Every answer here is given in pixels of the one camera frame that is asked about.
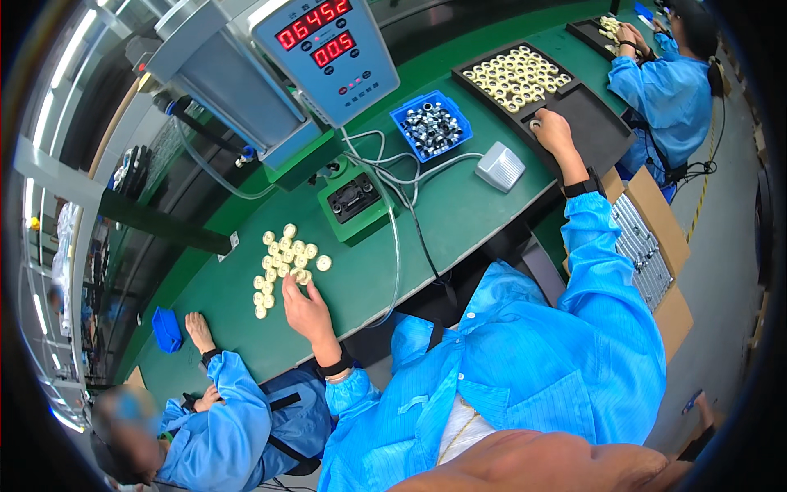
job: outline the green table surface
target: green table surface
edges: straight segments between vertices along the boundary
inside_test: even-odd
[[[627,13],[619,18],[636,19]],[[643,35],[648,39],[651,35],[646,30],[649,31],[643,29]],[[526,39],[582,79],[614,111],[621,113],[625,109],[625,103],[606,88],[609,62],[566,32],[564,24]],[[514,33],[510,41],[515,40],[517,36]],[[455,65],[487,50],[489,48],[482,47],[477,52],[468,51]],[[406,86],[406,83],[402,77],[402,85]],[[481,102],[449,78],[448,70],[436,80],[389,100],[385,108],[366,118],[360,128],[353,128],[351,133],[372,129],[383,131],[386,134],[384,157],[409,150],[388,112],[415,96],[433,90],[440,90],[457,103],[469,119],[474,134],[460,149],[443,154],[436,159],[437,162],[466,152],[483,154],[500,141],[511,148],[527,167],[522,179],[508,194],[495,190],[474,174],[477,158],[460,161],[421,186],[416,212],[434,263],[443,272],[503,228],[556,181],[524,142]],[[358,142],[357,149],[361,155],[376,157],[379,137],[370,136],[355,142]],[[415,163],[404,159],[391,169],[401,178],[411,177]],[[281,374],[312,356],[305,338],[286,323],[280,280],[275,285],[276,305],[268,310],[265,319],[258,320],[254,316],[252,296],[255,290],[252,282],[254,276],[264,274],[260,261],[267,254],[267,247],[261,241],[265,231],[271,230],[280,236],[285,224],[296,224],[296,239],[314,242],[320,248],[320,254],[331,256],[333,267],[328,272],[317,271],[313,262],[309,269],[328,304],[338,336],[353,333],[385,312],[393,295],[395,272],[390,224],[352,248],[345,246],[334,237],[316,200],[316,194],[322,187],[324,181],[320,180],[315,187],[303,184],[290,193],[274,194],[238,228],[239,246],[221,263],[215,256],[208,259],[186,285],[172,305],[184,337],[181,349],[165,354],[151,335],[128,367],[130,371],[135,365],[140,366],[147,388],[157,400],[163,402],[184,391],[203,391],[208,386],[209,381],[198,369],[200,354],[189,340],[183,322],[185,315],[192,311],[205,315],[216,345],[239,353],[258,381]],[[401,209],[397,226],[401,240],[399,301],[402,301],[431,282],[434,276],[406,209]]]

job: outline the ponytail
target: ponytail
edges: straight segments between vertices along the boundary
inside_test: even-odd
[[[708,83],[711,84],[711,96],[724,98],[724,77],[722,66],[716,57],[711,57],[711,66],[708,67]]]

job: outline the blue plastic bin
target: blue plastic bin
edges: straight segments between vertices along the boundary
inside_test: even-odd
[[[407,119],[407,111],[408,109],[416,110],[420,109],[423,106],[423,103],[429,102],[431,105],[434,105],[435,102],[440,102],[440,105],[448,110],[451,114],[451,117],[456,118],[456,123],[459,124],[460,128],[463,130],[463,134],[459,137],[459,142],[453,144],[452,146],[448,147],[446,150],[439,154],[431,155],[424,159],[421,157],[421,153],[416,150],[416,141],[405,136],[405,130],[401,127],[399,123]],[[432,91],[427,95],[418,96],[415,99],[411,99],[407,101],[405,104],[401,105],[399,109],[395,109],[394,111],[390,112],[391,118],[393,118],[393,122],[396,124],[396,128],[399,128],[401,132],[401,136],[405,137],[405,140],[408,144],[410,144],[410,148],[412,148],[412,152],[421,162],[429,161],[437,156],[445,154],[449,150],[453,149],[454,147],[461,145],[462,142],[466,142],[469,139],[473,138],[473,131],[470,129],[470,122],[467,121],[467,118],[459,111],[459,106],[451,99],[447,98],[443,95],[440,91]]]
[[[156,312],[153,313],[153,333],[156,335],[158,348],[166,353],[177,352],[183,344],[178,318],[171,309],[156,307]]]

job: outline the black hair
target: black hair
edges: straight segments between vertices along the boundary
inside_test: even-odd
[[[711,62],[708,83],[711,96],[724,97],[724,80],[719,62],[715,59],[719,48],[719,28],[716,20],[697,0],[672,0],[671,11],[683,22],[683,35],[687,47],[696,56]]]

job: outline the floor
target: floor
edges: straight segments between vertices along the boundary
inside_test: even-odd
[[[733,74],[724,60],[727,74]],[[727,414],[735,404],[745,373],[748,337],[761,301],[757,287],[754,247],[754,200],[759,162],[754,146],[752,114],[737,80],[725,101],[726,124],[710,176],[700,219],[690,247],[692,255],[678,277],[678,285],[694,318],[694,326],[667,368],[667,391],[659,416],[645,445],[663,453],[677,453],[699,416],[681,416],[696,390],[705,390],[714,410]],[[722,107],[716,102],[716,136],[721,131]],[[689,162],[706,161],[710,139]],[[704,180],[686,184],[672,203],[678,223],[691,227]],[[390,333],[380,331],[380,342]],[[390,356],[369,365],[372,382],[381,390],[390,381]],[[316,487],[318,472],[307,477],[282,477],[287,486]]]

